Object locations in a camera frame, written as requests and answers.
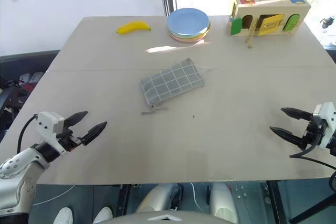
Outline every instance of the table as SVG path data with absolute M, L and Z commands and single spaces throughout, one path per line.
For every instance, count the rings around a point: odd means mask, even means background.
M 203 43 L 184 44 L 167 33 L 165 17 L 84 18 L 40 80 L 0 145 L 0 161 L 15 154 L 24 123 L 39 111 L 64 117 L 87 110 L 76 136 L 108 126 L 90 145 L 54 161 L 42 184 L 138 184 L 329 177 L 318 164 L 290 159 L 299 152 L 270 125 L 302 136 L 307 124 L 280 108 L 312 111 L 335 102 L 336 68 L 303 24 L 293 36 L 253 39 L 228 35 L 227 16 L 211 17 Z M 144 20 L 152 31 L 117 35 L 123 23 Z M 205 85 L 147 107 L 139 80 L 190 57 Z M 31 124 L 22 148 L 41 141 Z M 310 155 L 336 165 L 327 150 Z

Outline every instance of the stacked plates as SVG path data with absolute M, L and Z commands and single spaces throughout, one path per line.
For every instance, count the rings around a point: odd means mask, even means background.
M 210 29 L 208 16 L 201 10 L 183 8 L 172 12 L 167 18 L 169 34 L 181 42 L 197 42 Z

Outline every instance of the plaid pouch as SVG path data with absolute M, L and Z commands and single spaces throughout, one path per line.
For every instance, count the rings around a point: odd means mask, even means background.
M 142 79 L 140 84 L 147 105 L 151 108 L 150 112 L 142 114 L 152 114 L 155 110 L 164 109 L 159 106 L 161 102 L 200 87 L 204 81 L 192 60 L 187 58 L 160 73 Z

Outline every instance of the banana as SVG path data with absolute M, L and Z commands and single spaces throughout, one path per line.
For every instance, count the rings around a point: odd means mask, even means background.
M 152 30 L 151 27 L 144 21 L 133 21 L 119 27 L 117 29 L 117 34 L 127 34 L 130 33 L 131 31 L 139 29 L 144 29 L 148 31 Z

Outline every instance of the yellow door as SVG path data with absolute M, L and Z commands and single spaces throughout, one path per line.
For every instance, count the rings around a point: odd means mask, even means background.
M 258 36 L 272 33 L 278 30 L 278 27 L 283 19 L 283 14 L 278 14 L 269 18 L 264 18 L 261 23 Z

